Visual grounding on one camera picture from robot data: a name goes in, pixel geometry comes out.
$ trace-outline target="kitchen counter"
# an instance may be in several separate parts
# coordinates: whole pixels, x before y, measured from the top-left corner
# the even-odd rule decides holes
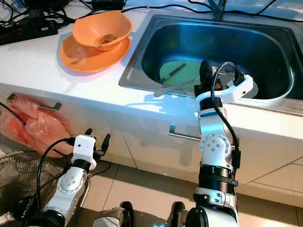
[[[130,0],[128,5],[139,5],[139,2]],[[300,14],[302,11],[297,11],[296,19],[302,19],[302,14]],[[67,12],[70,17],[76,18],[84,15],[87,10],[79,7],[77,2],[71,2]],[[125,88],[118,84],[151,16],[159,13],[206,19],[211,19],[212,16],[211,14],[199,15],[180,8],[128,11],[125,14],[133,23],[133,31],[129,35],[132,40],[131,48],[119,63],[98,73],[74,72],[62,64],[61,43],[71,35],[73,25],[60,29],[58,35],[3,45],[0,46],[0,86],[63,102],[68,101],[123,113],[143,114],[154,118],[170,118],[172,121],[182,120],[184,123],[196,122],[196,106],[192,98],[173,95],[154,98],[152,92]],[[237,15],[225,15],[224,20],[291,27],[303,50],[303,26],[298,23]],[[303,134],[297,132],[298,125],[303,124],[303,118],[300,116],[239,105],[225,107],[231,125],[236,128],[303,139]]]

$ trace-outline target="plastic bag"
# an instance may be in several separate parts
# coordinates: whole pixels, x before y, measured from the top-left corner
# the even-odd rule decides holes
[[[3,110],[0,116],[1,133],[36,150],[39,154],[43,154],[55,141],[70,137],[62,120],[50,111],[39,109],[39,103],[31,98],[16,95],[11,109],[26,122],[26,125]],[[64,142],[57,144],[53,149],[66,155],[72,153],[72,146]],[[47,156],[61,157],[53,149]]]

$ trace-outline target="sink basin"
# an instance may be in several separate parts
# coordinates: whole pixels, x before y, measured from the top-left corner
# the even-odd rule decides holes
[[[154,91],[160,68],[170,61],[236,63],[258,85],[256,100],[303,100],[303,56],[290,28],[154,15],[119,84]],[[171,94],[194,96],[175,89]]]

